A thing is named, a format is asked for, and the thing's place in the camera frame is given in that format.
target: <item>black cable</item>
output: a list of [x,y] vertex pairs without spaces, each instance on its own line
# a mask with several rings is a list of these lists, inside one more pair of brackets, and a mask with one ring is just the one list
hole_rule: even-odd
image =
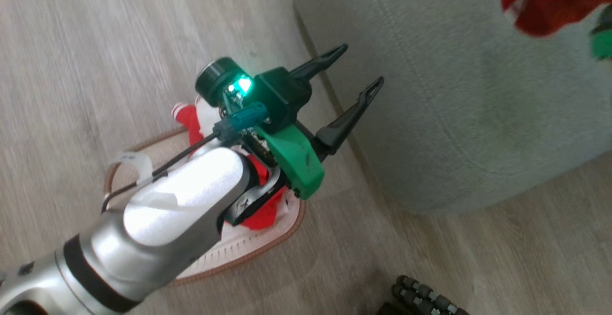
[[[188,147],[187,149],[183,150],[181,153],[177,154],[177,156],[171,158],[168,162],[164,163],[161,167],[155,169],[155,171],[153,171],[153,173],[151,173],[151,176],[153,176],[153,182],[159,180],[160,177],[162,176],[168,176],[168,168],[172,167],[173,165],[175,165],[177,162],[179,162],[180,160],[184,159],[186,156],[189,156],[191,153],[193,153],[194,151],[196,151],[197,149],[200,149],[201,147],[205,146],[206,143],[209,143],[210,141],[212,141],[213,139],[217,138],[219,136],[218,132],[213,132],[212,134],[210,134],[210,136],[207,136],[206,138],[202,139],[201,141],[198,141],[197,143],[193,144],[191,147]],[[133,182],[127,186],[124,186],[112,193],[110,193],[105,199],[104,202],[102,203],[102,213],[105,213],[105,211],[107,210],[107,207],[109,206],[109,202],[111,201],[111,199],[113,199],[114,197],[129,191],[132,188],[135,188],[137,186],[136,182]]]
[[212,141],[213,139],[217,138],[218,136],[219,136],[218,132],[213,132],[212,134],[210,134],[210,136],[207,136],[203,140],[198,141],[197,143],[193,144],[191,147],[188,147],[187,149],[183,150],[182,153],[180,153],[177,156],[171,158],[170,161],[164,163],[164,165],[162,165],[161,167],[155,169],[155,171],[153,171],[153,173],[151,175],[153,176],[153,178],[156,178],[157,176],[159,176],[162,173],[167,173],[168,172],[168,168],[172,167],[175,163],[177,163],[178,161],[182,160],[186,156],[189,156],[191,153],[193,153],[197,149],[200,149],[201,147],[205,146],[206,143],[208,143],[209,141]]

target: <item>wooden floor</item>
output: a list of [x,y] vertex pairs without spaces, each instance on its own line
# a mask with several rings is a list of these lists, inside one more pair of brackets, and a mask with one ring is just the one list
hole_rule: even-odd
[[[0,270],[98,216],[109,160],[176,127],[197,72],[308,58],[291,0],[0,0]],[[301,119],[334,117],[320,82]],[[612,154],[467,215],[418,217],[369,189],[352,151],[281,247],[134,314],[372,314],[398,274],[472,314],[612,309]]]

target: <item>gray ottoman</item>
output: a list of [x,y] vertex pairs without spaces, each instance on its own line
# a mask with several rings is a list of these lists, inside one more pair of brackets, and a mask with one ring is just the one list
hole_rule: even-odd
[[448,213],[489,206],[612,147],[612,67],[590,56],[596,16],[547,39],[499,0],[295,0],[344,108],[386,78],[356,128],[389,199]]

